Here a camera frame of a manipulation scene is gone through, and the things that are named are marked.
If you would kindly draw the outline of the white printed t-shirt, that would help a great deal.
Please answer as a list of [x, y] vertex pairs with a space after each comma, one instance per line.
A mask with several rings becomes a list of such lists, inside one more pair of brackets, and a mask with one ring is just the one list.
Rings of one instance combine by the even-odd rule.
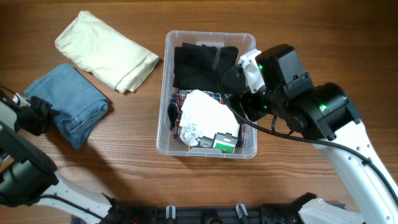
[[179, 139], [191, 147], [231, 154], [238, 145], [240, 125], [233, 112], [200, 90], [186, 94], [181, 107]]

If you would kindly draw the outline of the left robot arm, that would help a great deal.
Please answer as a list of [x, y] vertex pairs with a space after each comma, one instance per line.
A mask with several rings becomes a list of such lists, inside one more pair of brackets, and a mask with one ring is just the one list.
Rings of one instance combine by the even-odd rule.
[[48, 155], [18, 134], [46, 132], [59, 112], [37, 96], [10, 98], [9, 91], [1, 87], [1, 205], [53, 207], [77, 223], [126, 223], [127, 211], [118, 200], [64, 178]]

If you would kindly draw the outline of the blue jeans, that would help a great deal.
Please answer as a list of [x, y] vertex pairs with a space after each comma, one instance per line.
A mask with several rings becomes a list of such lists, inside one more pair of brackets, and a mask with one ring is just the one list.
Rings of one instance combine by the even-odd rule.
[[35, 80], [25, 96], [38, 96], [59, 112], [53, 119], [63, 137], [80, 149], [108, 111], [108, 99], [69, 63]]

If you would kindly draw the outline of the black garment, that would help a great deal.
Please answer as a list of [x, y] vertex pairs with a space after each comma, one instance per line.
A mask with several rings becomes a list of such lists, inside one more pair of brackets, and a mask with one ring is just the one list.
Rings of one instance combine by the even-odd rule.
[[184, 42], [174, 52], [173, 87], [217, 93], [219, 76], [222, 75], [225, 93], [245, 89], [244, 77], [229, 71], [235, 65], [238, 52], [235, 46], [217, 48]]

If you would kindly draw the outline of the cream cloth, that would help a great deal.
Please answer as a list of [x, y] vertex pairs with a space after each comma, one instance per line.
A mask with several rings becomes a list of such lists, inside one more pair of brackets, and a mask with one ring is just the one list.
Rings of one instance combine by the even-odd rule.
[[136, 91], [159, 61], [158, 55], [88, 11], [79, 12], [55, 46], [80, 69], [120, 93]]

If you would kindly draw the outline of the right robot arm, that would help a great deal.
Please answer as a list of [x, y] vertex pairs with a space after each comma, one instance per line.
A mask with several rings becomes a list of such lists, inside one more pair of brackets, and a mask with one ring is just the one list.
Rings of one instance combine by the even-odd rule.
[[282, 138], [310, 143], [333, 166], [358, 212], [307, 193], [290, 203], [286, 223], [396, 223], [397, 184], [371, 144], [359, 111], [337, 84], [315, 86], [296, 50], [281, 44], [242, 55], [228, 73], [245, 90], [224, 99], [238, 121], [256, 127], [270, 114], [285, 121]]

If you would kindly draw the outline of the clear plastic storage bin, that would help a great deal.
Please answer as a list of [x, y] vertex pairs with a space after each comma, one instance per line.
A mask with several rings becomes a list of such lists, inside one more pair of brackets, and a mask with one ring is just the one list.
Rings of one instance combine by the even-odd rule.
[[257, 130], [245, 125], [245, 145], [237, 147], [233, 153], [223, 153], [219, 149], [191, 147], [173, 138], [171, 123], [167, 115], [170, 97], [176, 92], [172, 86], [174, 79], [174, 49], [184, 42], [196, 45], [235, 46], [242, 55], [256, 48], [256, 39], [248, 33], [199, 32], [172, 30], [165, 38], [164, 71], [160, 98], [159, 123], [157, 128], [157, 151], [166, 156], [219, 157], [222, 159], [252, 159], [257, 154]]

